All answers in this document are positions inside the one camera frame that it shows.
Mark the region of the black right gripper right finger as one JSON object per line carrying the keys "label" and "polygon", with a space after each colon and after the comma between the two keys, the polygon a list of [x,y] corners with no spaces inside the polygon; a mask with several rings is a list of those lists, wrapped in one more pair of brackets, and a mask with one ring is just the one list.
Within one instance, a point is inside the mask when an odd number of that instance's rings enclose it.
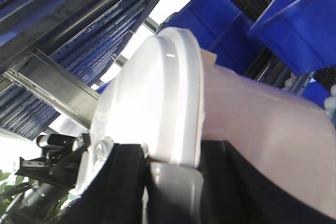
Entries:
{"label": "black right gripper right finger", "polygon": [[335,223],[285,192],[228,141],[203,141],[198,168],[153,162],[149,223]]}

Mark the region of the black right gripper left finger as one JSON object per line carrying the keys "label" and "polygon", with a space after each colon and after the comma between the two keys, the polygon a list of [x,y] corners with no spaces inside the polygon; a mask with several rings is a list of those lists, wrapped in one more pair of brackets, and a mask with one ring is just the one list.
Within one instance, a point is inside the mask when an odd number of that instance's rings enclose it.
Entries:
{"label": "black right gripper left finger", "polygon": [[139,144],[115,144],[103,168],[59,223],[141,223],[145,158]]}

